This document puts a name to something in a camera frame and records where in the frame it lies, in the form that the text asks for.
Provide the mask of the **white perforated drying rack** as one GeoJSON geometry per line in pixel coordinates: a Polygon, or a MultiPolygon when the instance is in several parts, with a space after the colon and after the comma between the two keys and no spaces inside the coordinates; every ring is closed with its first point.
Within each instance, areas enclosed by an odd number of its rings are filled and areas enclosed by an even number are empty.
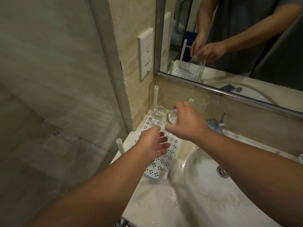
{"type": "MultiPolygon", "coordinates": [[[[154,100],[153,100],[153,107],[152,107],[153,110],[157,105],[157,96],[158,96],[158,86],[156,85],[154,87],[154,100]]],[[[173,165],[173,162],[176,159],[177,152],[178,152],[179,148],[181,147],[182,140],[165,130],[165,125],[168,124],[167,113],[165,114],[163,120],[154,119],[152,116],[152,113],[150,113],[147,116],[147,118],[144,121],[144,123],[142,124],[140,130],[135,134],[135,137],[132,138],[130,144],[123,145],[123,141],[120,138],[116,140],[116,144],[118,146],[120,154],[124,154],[126,150],[133,147],[137,143],[141,133],[144,130],[147,130],[153,126],[160,126],[161,131],[164,132],[165,136],[168,138],[168,143],[170,144],[170,147],[168,148],[167,153],[165,155],[155,159],[145,169],[145,172],[143,174],[148,179],[150,179],[154,182],[157,181],[157,183],[160,184],[160,183],[163,183],[165,181],[165,179],[167,178],[168,173],[173,165]]]]}

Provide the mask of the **chrome metal fitting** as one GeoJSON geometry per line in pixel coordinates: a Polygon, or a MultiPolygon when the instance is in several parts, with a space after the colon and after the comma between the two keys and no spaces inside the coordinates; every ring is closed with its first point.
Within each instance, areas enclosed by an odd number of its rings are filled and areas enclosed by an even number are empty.
{"type": "Polygon", "coordinates": [[[115,224],[115,227],[130,227],[127,219],[121,217],[118,223],[115,224]]]}

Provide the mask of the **white wall socket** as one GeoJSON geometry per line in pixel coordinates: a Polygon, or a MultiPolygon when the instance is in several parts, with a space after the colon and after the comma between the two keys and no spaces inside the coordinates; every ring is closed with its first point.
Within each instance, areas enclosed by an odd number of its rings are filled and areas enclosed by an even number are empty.
{"type": "Polygon", "coordinates": [[[153,67],[153,34],[154,29],[148,28],[145,32],[138,36],[138,57],[139,57],[139,71],[140,79],[143,80],[145,76],[150,73],[153,67]]]}

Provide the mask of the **glass shower partition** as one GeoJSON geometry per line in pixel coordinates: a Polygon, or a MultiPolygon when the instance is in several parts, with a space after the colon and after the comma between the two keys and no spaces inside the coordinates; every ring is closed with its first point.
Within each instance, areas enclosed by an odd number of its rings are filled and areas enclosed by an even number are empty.
{"type": "Polygon", "coordinates": [[[103,170],[126,136],[89,0],[0,0],[0,227],[103,170]]]}

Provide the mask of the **person's right hand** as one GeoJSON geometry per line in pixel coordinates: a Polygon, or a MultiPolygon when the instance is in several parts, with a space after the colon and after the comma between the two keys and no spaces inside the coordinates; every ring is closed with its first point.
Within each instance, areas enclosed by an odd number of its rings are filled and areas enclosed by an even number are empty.
{"type": "Polygon", "coordinates": [[[208,130],[203,116],[189,102],[178,102],[173,109],[178,112],[175,124],[182,126],[182,135],[175,136],[197,143],[208,130]]]}

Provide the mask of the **framed wall mirror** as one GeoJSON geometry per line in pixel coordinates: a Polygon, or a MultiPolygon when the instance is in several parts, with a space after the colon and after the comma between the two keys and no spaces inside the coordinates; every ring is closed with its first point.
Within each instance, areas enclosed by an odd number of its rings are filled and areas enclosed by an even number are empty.
{"type": "Polygon", "coordinates": [[[303,0],[202,0],[188,62],[157,76],[303,121],[303,0]]]}

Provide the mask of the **person's left forearm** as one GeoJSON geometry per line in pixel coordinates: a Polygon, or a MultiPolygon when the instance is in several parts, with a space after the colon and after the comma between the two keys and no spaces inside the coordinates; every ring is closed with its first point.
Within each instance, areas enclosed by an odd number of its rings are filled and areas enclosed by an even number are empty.
{"type": "Polygon", "coordinates": [[[121,218],[152,162],[150,148],[135,145],[102,173],[41,210],[26,227],[111,227],[121,218]]]}

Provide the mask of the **chrome faucet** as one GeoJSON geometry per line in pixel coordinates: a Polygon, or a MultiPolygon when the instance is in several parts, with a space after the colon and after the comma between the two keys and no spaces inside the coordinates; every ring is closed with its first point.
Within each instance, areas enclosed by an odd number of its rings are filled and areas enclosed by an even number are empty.
{"type": "Polygon", "coordinates": [[[223,130],[225,129],[225,123],[224,123],[225,118],[226,118],[226,114],[223,113],[221,116],[221,120],[217,121],[215,118],[206,119],[206,124],[210,129],[224,134],[223,130]]]}

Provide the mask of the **white sink basin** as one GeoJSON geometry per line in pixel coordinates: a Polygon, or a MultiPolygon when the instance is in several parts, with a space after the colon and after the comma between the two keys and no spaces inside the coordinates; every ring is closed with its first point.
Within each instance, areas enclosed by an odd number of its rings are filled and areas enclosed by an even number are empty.
{"type": "Polygon", "coordinates": [[[261,211],[201,149],[184,166],[184,183],[201,227],[281,227],[261,211]]]}

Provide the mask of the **person's right forearm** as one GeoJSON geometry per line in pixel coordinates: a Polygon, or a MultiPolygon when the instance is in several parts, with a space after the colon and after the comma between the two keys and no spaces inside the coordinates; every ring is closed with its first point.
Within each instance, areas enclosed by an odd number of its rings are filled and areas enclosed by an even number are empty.
{"type": "Polygon", "coordinates": [[[303,165],[211,129],[188,133],[240,190],[283,227],[303,227],[303,165]]]}

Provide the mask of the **clear drinking glass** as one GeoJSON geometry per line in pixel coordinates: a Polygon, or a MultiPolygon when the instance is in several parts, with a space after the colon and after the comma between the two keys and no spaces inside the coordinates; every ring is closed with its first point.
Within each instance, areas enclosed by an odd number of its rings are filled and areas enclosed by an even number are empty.
{"type": "Polygon", "coordinates": [[[168,113],[167,113],[167,121],[169,124],[175,124],[176,121],[177,121],[177,115],[178,115],[178,112],[177,112],[177,109],[172,109],[170,110],[168,113]]]}
{"type": "Polygon", "coordinates": [[[167,110],[164,107],[156,105],[156,107],[153,110],[152,116],[154,119],[163,120],[166,113],[167,110]]]}

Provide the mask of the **person's left hand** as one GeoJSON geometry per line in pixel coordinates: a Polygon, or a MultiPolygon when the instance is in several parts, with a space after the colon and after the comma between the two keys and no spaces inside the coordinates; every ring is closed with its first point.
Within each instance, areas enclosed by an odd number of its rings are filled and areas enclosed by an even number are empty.
{"type": "Polygon", "coordinates": [[[159,143],[160,137],[166,137],[164,132],[149,133],[149,129],[147,129],[141,133],[137,143],[134,145],[134,149],[138,152],[138,155],[147,164],[151,164],[156,159],[156,151],[165,150],[166,154],[170,147],[168,141],[166,143],[159,143]]]}

